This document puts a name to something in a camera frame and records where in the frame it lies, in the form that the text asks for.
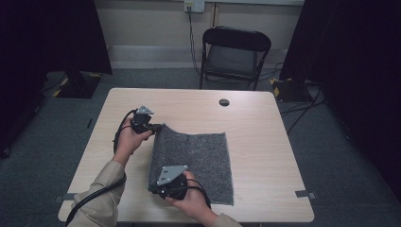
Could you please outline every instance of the chair backrest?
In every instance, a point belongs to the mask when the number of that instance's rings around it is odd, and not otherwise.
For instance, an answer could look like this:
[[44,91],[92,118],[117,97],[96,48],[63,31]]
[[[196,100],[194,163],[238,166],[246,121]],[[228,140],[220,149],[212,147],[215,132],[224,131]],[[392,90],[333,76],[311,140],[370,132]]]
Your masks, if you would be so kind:
[[211,44],[257,52],[269,51],[271,48],[271,41],[265,34],[228,26],[207,29],[203,33],[202,41],[203,46]]

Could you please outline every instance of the electrical outlet box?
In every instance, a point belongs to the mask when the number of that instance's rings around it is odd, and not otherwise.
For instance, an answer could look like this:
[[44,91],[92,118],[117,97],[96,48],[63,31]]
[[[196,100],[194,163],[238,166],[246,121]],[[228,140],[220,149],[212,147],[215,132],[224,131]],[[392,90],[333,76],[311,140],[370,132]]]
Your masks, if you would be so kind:
[[188,8],[191,8],[191,12],[204,12],[204,0],[183,1],[183,11],[188,11]]

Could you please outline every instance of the gray cloth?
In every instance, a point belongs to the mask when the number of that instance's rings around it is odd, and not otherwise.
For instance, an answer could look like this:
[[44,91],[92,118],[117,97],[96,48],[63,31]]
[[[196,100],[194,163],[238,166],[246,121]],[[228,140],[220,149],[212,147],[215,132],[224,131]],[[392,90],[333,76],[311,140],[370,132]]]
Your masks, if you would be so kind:
[[163,166],[189,166],[212,203],[234,205],[225,133],[179,133],[167,125],[154,138],[148,186],[157,184]]

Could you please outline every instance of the person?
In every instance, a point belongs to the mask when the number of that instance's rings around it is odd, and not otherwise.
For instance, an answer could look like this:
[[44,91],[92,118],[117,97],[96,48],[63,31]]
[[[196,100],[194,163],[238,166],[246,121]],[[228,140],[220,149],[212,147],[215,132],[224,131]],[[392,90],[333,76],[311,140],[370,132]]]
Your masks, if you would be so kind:
[[[112,160],[103,167],[88,191],[75,195],[72,208],[97,190],[116,183],[123,178],[128,160],[141,146],[142,142],[148,140],[151,136],[151,131],[137,134],[131,127],[126,127],[130,125],[130,121],[131,119],[128,118],[122,127],[123,130],[120,133],[117,149]],[[191,172],[185,171],[183,174],[187,179],[195,180],[195,176]],[[188,185],[198,186],[193,181],[188,181]],[[84,204],[68,226],[115,226],[118,217],[117,205],[120,203],[124,186],[123,184]],[[206,205],[204,196],[198,190],[187,190],[182,201],[169,197],[166,197],[166,201],[206,227],[241,226],[229,216],[224,214],[217,215],[213,212]]]

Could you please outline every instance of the table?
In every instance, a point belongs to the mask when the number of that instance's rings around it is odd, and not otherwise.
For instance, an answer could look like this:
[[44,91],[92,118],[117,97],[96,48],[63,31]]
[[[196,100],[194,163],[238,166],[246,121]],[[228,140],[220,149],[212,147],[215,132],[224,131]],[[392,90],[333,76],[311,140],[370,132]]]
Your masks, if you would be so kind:
[[[226,98],[230,105],[219,101]],[[212,204],[217,213],[240,222],[310,222],[314,214],[275,99],[268,92],[175,89],[112,89],[71,182],[68,193],[89,189],[113,157],[113,137],[124,115],[146,105],[150,123],[167,123],[175,131],[226,132],[234,187],[234,206]],[[127,166],[126,189],[118,221],[191,223],[180,210],[147,190],[153,136],[134,152]],[[71,201],[64,201],[65,221]]]

